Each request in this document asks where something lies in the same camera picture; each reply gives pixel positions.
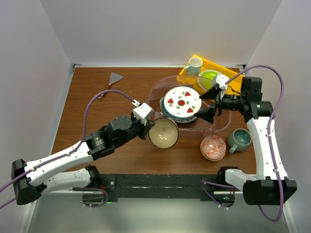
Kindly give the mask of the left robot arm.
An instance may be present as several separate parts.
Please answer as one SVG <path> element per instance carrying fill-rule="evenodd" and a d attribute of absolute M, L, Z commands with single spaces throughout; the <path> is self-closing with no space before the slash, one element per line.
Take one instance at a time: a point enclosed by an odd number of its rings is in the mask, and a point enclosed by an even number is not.
<path fill-rule="evenodd" d="M 17 205 L 39 199 L 56 182 L 55 176 L 61 172 L 111 155 L 135 137 L 144 140 L 153 126 L 151 113 L 132 112 L 130 117 L 118 116 L 63 151 L 32 162 L 15 160 L 12 163 L 11 179 Z"/>

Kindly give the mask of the cream black bowl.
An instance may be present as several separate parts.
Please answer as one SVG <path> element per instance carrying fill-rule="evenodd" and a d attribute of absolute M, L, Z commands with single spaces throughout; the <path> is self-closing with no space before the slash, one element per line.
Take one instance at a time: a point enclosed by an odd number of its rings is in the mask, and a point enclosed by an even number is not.
<path fill-rule="evenodd" d="M 179 138 L 179 129 L 174 121 L 169 118 L 158 118 L 149 130 L 150 142 L 157 148 L 168 149 L 173 147 Z"/>

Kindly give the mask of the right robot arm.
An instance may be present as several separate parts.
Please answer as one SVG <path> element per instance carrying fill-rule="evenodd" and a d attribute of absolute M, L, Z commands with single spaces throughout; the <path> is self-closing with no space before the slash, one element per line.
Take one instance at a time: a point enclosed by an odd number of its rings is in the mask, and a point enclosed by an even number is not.
<path fill-rule="evenodd" d="M 216 184 L 227 191 L 234 186 L 242 191 L 248 205 L 281 205 L 297 190 L 295 180 L 290 180 L 281 161 L 275 138 L 273 106 L 262 101 L 262 80 L 256 77 L 243 77 L 241 95 L 227 95 L 225 75 L 216 75 L 212 88 L 200 96 L 211 100 L 211 105 L 195 114 L 209 123 L 222 110 L 239 111 L 250 132 L 256 157 L 256 175 L 248 175 L 239 168 L 223 166 L 219 169 Z"/>

